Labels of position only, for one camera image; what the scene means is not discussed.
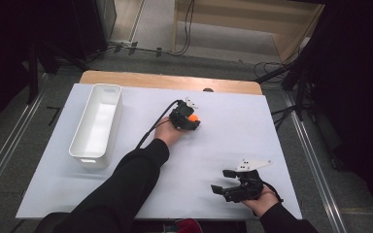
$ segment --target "orange ball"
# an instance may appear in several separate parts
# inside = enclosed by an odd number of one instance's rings
[[[198,120],[198,116],[196,116],[196,115],[191,115],[191,116],[189,116],[187,119],[189,119],[190,121],[197,121],[197,120]]]

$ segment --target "white rectangular bin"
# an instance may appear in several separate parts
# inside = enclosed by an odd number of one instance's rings
[[[106,168],[111,161],[121,113],[121,87],[95,84],[69,153],[84,167]]]

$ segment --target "table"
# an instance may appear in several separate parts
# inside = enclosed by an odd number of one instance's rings
[[[180,80],[180,89],[173,88],[176,80]],[[104,170],[87,170],[68,154],[91,83],[123,85],[123,111],[114,157]],[[182,90],[189,89],[189,85],[196,90],[210,87],[219,92]],[[244,91],[252,90],[252,94],[237,94],[240,86],[251,86]],[[254,93],[260,93],[257,83],[85,72],[81,83],[74,85],[71,91],[19,207],[17,218],[41,218],[52,212],[72,211],[112,174],[120,159],[134,149],[157,116],[178,96],[194,100],[200,107],[196,113],[202,123],[196,131],[171,147],[171,157],[162,166],[159,181],[137,215],[138,219],[254,219],[248,208],[226,203],[210,188],[210,184],[224,187],[237,185],[237,181],[224,178],[222,170],[234,169],[242,158],[271,160],[273,164],[259,169],[259,174],[267,177],[285,196],[284,206],[297,218],[302,218],[265,97]]]
[[[190,0],[176,0],[173,50],[177,22],[185,21],[189,4]],[[287,0],[195,0],[192,23],[271,32],[281,60],[286,61],[312,35],[323,7]]]

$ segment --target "human hand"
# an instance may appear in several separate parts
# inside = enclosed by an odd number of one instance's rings
[[[279,201],[275,196],[275,192],[265,186],[257,200],[242,201],[244,205],[249,207],[258,217],[262,217],[271,207]]]
[[[176,129],[168,116],[163,117],[157,125],[154,138],[162,140],[168,147],[173,145],[181,136],[188,132],[188,130]]]

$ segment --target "white tabletop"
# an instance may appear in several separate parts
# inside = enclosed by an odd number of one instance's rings
[[[211,184],[238,185],[237,180],[224,178],[222,170],[233,170],[245,158],[272,161],[272,165],[258,169],[261,178],[276,187],[285,200],[283,205],[295,217],[302,218],[264,96],[124,87],[123,111],[111,164],[104,170],[88,170],[68,149],[91,88],[90,84],[74,85],[17,218],[71,212],[113,173],[121,158],[136,147],[168,105],[186,97],[199,107],[195,113],[201,125],[170,149],[159,181],[136,217],[254,219],[243,204],[227,203],[211,189]]]

